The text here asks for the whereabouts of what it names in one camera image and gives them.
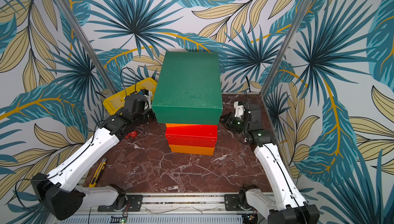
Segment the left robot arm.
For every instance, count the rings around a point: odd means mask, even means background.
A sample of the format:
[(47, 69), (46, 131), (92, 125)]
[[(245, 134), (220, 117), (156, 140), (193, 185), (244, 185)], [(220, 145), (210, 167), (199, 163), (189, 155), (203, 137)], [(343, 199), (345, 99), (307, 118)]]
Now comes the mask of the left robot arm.
[(49, 173), (38, 173), (32, 178), (39, 202), (60, 221), (85, 208), (109, 206), (115, 211), (124, 211), (129, 200), (120, 187), (79, 187), (78, 182), (108, 150), (136, 127), (154, 119), (152, 108), (146, 101), (126, 102), (119, 112), (99, 122), (93, 136), (70, 158)]

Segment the green shoebox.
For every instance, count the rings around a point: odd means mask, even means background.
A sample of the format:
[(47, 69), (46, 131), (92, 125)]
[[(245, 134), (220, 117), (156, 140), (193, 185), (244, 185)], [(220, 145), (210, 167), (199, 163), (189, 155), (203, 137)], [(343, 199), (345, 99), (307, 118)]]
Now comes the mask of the green shoebox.
[(218, 125), (223, 111), (218, 54), (166, 52), (152, 110), (159, 123)]

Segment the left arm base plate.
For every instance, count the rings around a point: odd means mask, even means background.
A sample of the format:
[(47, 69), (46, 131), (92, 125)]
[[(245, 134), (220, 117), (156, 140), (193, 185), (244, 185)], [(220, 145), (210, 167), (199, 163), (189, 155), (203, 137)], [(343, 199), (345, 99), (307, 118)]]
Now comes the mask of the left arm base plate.
[(110, 206), (99, 206), (98, 212), (140, 212), (143, 195), (126, 194), (121, 203)]

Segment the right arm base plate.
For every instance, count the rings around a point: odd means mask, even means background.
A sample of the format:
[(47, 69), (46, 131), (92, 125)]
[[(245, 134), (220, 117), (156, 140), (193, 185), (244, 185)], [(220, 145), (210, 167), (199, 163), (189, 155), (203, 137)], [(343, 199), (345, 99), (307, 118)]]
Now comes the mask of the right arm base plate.
[(249, 211), (251, 209), (241, 204), (238, 194), (225, 194), (224, 203), (226, 211)]

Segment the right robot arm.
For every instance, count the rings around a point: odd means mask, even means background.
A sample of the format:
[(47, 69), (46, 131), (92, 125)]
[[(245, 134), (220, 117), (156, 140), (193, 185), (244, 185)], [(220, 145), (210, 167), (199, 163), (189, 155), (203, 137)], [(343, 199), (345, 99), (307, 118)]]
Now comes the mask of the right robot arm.
[(245, 221), (257, 222), (261, 214), (270, 224), (316, 224), (320, 212), (311, 205), (294, 184), (280, 156), (274, 136), (263, 128), (259, 105), (235, 102), (234, 111), (222, 115), (220, 122), (230, 131), (241, 134), (243, 144), (249, 145), (263, 166), (274, 199), (269, 198), (256, 185), (242, 186), (238, 195), (226, 194), (226, 210), (252, 211)]

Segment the red shoebox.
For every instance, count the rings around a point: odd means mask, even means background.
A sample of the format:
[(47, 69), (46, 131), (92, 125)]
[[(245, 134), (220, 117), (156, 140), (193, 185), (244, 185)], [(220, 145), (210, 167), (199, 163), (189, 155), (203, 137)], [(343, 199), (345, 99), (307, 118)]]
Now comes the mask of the red shoebox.
[(165, 136), (170, 145), (214, 148), (218, 139), (217, 125), (167, 127)]

